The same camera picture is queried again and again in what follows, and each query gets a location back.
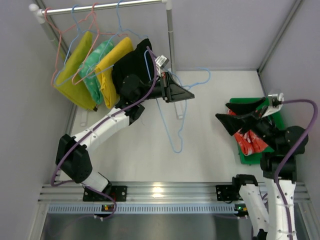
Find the black cloth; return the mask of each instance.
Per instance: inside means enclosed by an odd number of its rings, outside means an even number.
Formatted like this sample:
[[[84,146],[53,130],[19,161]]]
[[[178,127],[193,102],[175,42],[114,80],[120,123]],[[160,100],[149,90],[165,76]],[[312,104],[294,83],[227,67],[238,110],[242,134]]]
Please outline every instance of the black cloth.
[[[146,61],[148,64],[149,72],[151,79],[154,78],[155,70],[150,54],[147,52],[144,53],[149,47],[152,50],[151,43],[148,38],[142,40],[137,46],[136,49],[127,53],[119,61],[117,61],[112,69],[112,82],[114,84],[116,93],[120,93],[120,89],[123,84],[123,80],[126,76],[130,74],[137,75],[143,83],[149,82],[149,75],[146,66]]]

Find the white floor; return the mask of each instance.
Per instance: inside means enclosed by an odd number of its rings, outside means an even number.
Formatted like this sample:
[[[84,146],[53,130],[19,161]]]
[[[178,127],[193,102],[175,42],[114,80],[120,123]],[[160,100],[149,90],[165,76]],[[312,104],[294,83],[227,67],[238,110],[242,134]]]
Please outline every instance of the white floor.
[[[195,99],[188,100],[183,137],[183,151],[172,151],[155,100],[143,103],[140,119],[122,129],[92,156],[93,167],[110,181],[136,182],[230,182],[236,174],[253,174],[263,181],[259,165],[240,163],[237,143],[216,119],[225,113],[230,98],[262,97],[257,72],[212,71],[211,80],[191,89]],[[178,72],[183,84],[202,82],[205,71]],[[176,149],[180,149],[177,132],[181,120],[176,117],[172,103],[160,100]],[[80,127],[81,111],[77,111],[72,134],[85,130],[107,113],[101,106],[88,114],[86,127]],[[69,179],[64,173],[61,180]]]

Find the white rod end cap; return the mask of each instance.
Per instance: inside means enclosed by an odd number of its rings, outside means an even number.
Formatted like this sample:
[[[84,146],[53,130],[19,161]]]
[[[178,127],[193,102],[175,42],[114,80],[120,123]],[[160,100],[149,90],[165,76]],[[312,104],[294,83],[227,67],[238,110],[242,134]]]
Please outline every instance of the white rod end cap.
[[[162,0],[162,3],[165,4],[165,9],[172,10],[172,0]]]
[[[37,4],[34,4],[34,3],[30,4],[29,10],[30,12],[33,13],[33,15],[35,16],[35,18],[40,24],[44,24],[46,22],[45,18],[42,15],[42,10],[39,9],[39,6]]]

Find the clothing rail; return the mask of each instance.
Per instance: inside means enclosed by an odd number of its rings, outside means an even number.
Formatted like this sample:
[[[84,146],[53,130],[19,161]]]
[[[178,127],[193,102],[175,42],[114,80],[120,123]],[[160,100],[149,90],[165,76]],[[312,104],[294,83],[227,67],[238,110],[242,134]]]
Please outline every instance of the clothing rail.
[[[169,51],[170,51],[170,62],[171,62],[171,71],[176,73],[175,67],[175,46],[174,46],[174,29],[173,29],[173,19],[172,19],[172,0],[136,0],[136,1],[126,1],[121,2],[119,7],[133,7],[149,4],[165,4],[166,7],[166,19],[168,26],[168,39],[169,39]],[[115,9],[118,3],[107,3],[107,4],[97,4],[93,7],[94,10],[104,10],[104,9]],[[45,20],[45,10],[40,9],[37,4],[30,4],[29,10],[34,14],[38,22],[41,24],[44,29],[47,37],[55,46],[55,49],[58,49],[59,39],[54,34],[54,30],[49,26]],[[88,12],[92,10],[91,6],[79,6],[74,8],[74,12]],[[62,9],[50,9],[46,12],[46,15],[60,15],[71,13],[72,8],[62,8]],[[60,56],[65,58],[66,52],[61,52]]]

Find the black bracket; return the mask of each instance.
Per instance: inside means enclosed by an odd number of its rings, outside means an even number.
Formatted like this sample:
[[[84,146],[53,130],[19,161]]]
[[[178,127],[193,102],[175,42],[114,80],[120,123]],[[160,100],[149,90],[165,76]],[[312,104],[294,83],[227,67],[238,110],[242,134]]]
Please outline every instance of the black bracket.
[[[127,186],[112,186],[109,196],[116,202],[126,202],[127,201]],[[111,202],[110,199],[84,188],[83,198],[84,202]]]
[[[162,89],[162,98],[166,103],[174,103],[182,100],[194,99],[195,95],[179,86],[172,78],[169,72],[162,73],[160,80]]]
[[[240,196],[233,185],[216,185],[216,199],[221,202],[231,203],[237,201]]]

